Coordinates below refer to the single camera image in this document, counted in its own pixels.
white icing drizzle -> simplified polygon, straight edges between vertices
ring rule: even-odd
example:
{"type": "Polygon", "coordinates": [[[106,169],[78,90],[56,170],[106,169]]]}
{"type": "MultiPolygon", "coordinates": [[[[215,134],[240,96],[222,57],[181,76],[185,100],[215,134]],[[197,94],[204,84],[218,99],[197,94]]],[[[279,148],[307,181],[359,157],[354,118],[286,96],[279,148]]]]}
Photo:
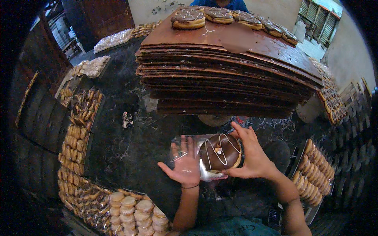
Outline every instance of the white icing drizzle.
{"type": "Polygon", "coordinates": [[[225,134],[223,134],[223,133],[220,134],[220,135],[219,135],[219,145],[220,145],[220,149],[221,149],[221,151],[222,151],[223,157],[225,158],[225,163],[224,163],[224,162],[220,159],[218,153],[215,151],[213,144],[210,142],[209,139],[206,139],[206,140],[205,140],[205,148],[206,148],[206,154],[207,154],[207,156],[208,156],[208,160],[209,160],[210,170],[212,170],[212,169],[211,169],[211,163],[210,163],[210,157],[209,157],[208,149],[207,149],[207,147],[206,147],[206,143],[207,143],[208,141],[210,142],[210,146],[211,146],[211,148],[213,149],[214,153],[217,155],[219,161],[220,161],[223,165],[227,165],[227,159],[226,159],[225,153],[224,153],[224,151],[223,151],[223,149],[222,149],[222,142],[220,141],[220,136],[222,136],[222,135],[224,135],[224,136],[226,137],[226,139],[231,143],[231,145],[234,147],[234,149],[235,149],[238,153],[241,153],[241,152],[242,152],[242,150],[239,151],[239,150],[238,150],[238,149],[232,144],[232,142],[228,139],[227,135],[225,135],[225,134]]]}

wall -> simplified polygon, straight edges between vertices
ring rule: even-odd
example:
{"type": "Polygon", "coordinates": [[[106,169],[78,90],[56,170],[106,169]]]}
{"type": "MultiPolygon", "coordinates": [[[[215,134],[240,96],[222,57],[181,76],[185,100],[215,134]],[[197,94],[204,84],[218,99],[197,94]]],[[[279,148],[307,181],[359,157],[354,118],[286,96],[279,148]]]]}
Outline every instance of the wall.
{"type": "MultiPolygon", "coordinates": [[[[135,25],[164,20],[179,6],[193,0],[129,0],[135,25]]],[[[250,13],[261,15],[293,30],[302,0],[244,0],[250,13]]]]}
{"type": "Polygon", "coordinates": [[[351,81],[364,77],[370,90],[375,87],[374,66],[364,39],[350,15],[342,13],[338,29],[322,62],[329,66],[340,91],[351,81]]]}

wooden board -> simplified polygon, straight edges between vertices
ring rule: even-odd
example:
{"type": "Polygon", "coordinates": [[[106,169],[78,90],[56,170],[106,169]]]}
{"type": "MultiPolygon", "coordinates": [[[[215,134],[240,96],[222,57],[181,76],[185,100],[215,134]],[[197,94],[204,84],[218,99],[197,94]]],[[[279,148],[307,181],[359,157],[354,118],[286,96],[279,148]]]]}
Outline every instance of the wooden board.
{"type": "MultiPolygon", "coordinates": [[[[175,30],[172,28],[170,21],[171,17],[175,15],[175,12],[176,11],[147,36],[141,43],[141,48],[147,45],[164,44],[194,44],[222,47],[220,43],[220,32],[224,30],[225,25],[206,21],[206,28],[209,31],[214,30],[214,32],[207,33],[205,27],[197,30],[175,30]]],[[[278,60],[292,65],[312,76],[321,78],[315,66],[298,47],[263,31],[251,31],[249,38],[252,42],[255,42],[248,51],[249,54],[261,55],[266,58],[278,60]]]]}

door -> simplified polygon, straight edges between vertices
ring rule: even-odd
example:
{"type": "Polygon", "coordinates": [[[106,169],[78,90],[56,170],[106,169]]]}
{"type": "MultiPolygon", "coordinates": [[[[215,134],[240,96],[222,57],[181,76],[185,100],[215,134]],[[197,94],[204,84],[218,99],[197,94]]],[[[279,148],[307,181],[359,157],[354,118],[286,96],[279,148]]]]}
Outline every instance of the door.
{"type": "Polygon", "coordinates": [[[85,0],[82,8],[97,40],[135,26],[128,1],[85,0]]]}

